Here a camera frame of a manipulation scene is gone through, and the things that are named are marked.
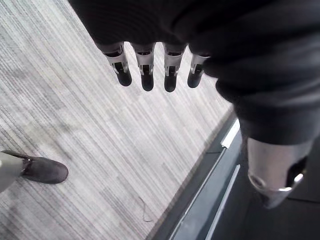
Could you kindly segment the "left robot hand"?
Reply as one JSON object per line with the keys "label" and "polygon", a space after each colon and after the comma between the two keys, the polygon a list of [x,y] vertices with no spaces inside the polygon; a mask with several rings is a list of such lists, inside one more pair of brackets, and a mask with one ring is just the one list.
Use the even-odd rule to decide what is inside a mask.
{"label": "left robot hand", "polygon": [[248,177],[267,208],[304,177],[320,134],[317,0],[72,0],[97,47],[188,45],[239,120]]}

